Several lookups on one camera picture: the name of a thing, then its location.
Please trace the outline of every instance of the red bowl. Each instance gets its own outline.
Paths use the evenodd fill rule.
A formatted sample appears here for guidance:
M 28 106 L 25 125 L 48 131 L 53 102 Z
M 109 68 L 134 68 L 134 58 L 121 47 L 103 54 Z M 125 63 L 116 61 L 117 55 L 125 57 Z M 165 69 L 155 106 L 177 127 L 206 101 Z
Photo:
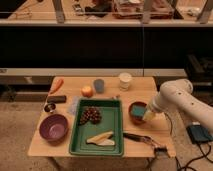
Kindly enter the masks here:
M 68 131 L 68 121 L 60 114 L 53 114 L 45 118 L 39 128 L 42 138 L 47 141 L 57 141 Z
M 140 106 L 140 107 L 144 107 L 144 108 L 145 108 L 147 104 L 144 103 L 144 102 L 136 101 L 136 102 L 132 103 L 132 104 L 129 106 L 129 110 L 128 110 L 128 111 L 129 111 L 130 119 L 131 119 L 131 121 L 132 121 L 135 125 L 140 125 L 140 124 L 142 124 L 142 123 L 145 123 L 145 121 L 143 120 L 142 117 L 134 116 L 134 115 L 131 113 L 132 107 L 133 107 L 134 105 Z

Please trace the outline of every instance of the small cup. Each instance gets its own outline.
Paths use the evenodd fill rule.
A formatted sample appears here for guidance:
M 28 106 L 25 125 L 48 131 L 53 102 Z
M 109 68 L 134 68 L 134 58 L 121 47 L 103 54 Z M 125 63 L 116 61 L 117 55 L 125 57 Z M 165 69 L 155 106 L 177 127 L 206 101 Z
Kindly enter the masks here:
M 124 72 L 119 74 L 119 79 L 120 79 L 120 84 L 119 84 L 120 90 L 127 91 L 132 81 L 132 75 Z
M 44 106 L 44 111 L 47 112 L 47 113 L 53 114 L 53 112 L 55 111 L 55 109 L 56 109 L 55 103 L 47 103 Z
M 95 91 L 97 93 L 103 93 L 104 92 L 104 80 L 97 79 L 93 82 L 93 84 L 94 84 Z

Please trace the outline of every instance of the gray cup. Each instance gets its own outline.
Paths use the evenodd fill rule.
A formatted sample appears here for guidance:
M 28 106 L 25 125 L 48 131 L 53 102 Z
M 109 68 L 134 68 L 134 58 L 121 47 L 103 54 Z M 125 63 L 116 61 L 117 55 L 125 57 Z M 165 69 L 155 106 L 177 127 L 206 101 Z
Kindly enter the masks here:
M 93 82 L 93 84 L 94 84 L 95 91 L 97 93 L 103 93 L 104 92 L 104 80 L 97 79 Z

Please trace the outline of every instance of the purple bowl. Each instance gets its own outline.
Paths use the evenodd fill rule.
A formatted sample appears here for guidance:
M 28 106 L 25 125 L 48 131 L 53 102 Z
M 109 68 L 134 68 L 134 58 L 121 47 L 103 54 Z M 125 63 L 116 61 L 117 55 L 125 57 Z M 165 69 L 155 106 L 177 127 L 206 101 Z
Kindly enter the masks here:
M 60 114 L 53 114 L 45 118 L 39 128 L 42 138 L 47 141 L 57 141 L 68 131 L 68 121 Z

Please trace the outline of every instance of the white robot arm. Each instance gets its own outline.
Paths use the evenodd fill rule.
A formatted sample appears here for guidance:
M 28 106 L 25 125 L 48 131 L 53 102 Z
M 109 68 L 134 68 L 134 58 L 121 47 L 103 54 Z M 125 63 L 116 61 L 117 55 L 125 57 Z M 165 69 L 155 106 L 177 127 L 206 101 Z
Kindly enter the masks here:
M 165 82 L 161 85 L 159 93 L 147 105 L 146 113 L 167 112 L 169 106 L 174 105 L 213 132 L 213 107 L 193 97 L 192 91 L 192 83 L 187 79 Z

